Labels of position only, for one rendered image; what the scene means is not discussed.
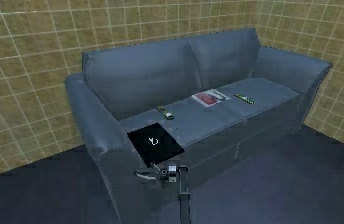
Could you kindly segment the black laptop computer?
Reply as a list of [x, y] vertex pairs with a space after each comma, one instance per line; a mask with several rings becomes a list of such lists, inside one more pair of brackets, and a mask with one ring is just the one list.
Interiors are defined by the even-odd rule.
[[159, 123], [132, 131], [128, 137], [148, 168], [184, 152]]

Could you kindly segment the blue-grey two-seat sofa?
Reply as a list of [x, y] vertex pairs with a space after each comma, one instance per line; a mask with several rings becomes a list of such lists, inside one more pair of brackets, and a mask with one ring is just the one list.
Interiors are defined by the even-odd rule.
[[[153, 224], [154, 211], [178, 201], [179, 183], [134, 174], [148, 167], [130, 132], [159, 123], [171, 134], [184, 152], [157, 166], [186, 164], [190, 190], [257, 147], [297, 132], [330, 67], [265, 47], [254, 29], [245, 28], [86, 52], [81, 71], [69, 75], [65, 87], [119, 223]], [[191, 98], [210, 89], [229, 100], [204, 107]]]

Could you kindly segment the black green remote control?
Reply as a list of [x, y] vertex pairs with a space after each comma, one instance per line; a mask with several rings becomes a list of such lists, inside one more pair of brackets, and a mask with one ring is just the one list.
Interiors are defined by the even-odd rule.
[[236, 96], [237, 98], [239, 98], [240, 100], [242, 100], [242, 101], [244, 101], [244, 102], [246, 102], [248, 104], [251, 104], [251, 105], [255, 104], [255, 101], [253, 99], [250, 99], [247, 96], [244, 96], [244, 95], [242, 95], [240, 93], [235, 93], [234, 96]]
[[157, 110], [163, 114], [163, 116], [167, 119], [167, 120], [173, 120], [174, 116], [172, 113], [168, 112], [164, 107], [162, 106], [158, 106]]

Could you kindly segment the red white book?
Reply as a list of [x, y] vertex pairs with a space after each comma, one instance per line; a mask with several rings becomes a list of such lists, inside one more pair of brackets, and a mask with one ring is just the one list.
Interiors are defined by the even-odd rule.
[[206, 90], [191, 96], [192, 99], [197, 101], [204, 107], [211, 107], [215, 104], [229, 100], [229, 97], [219, 92], [216, 89]]

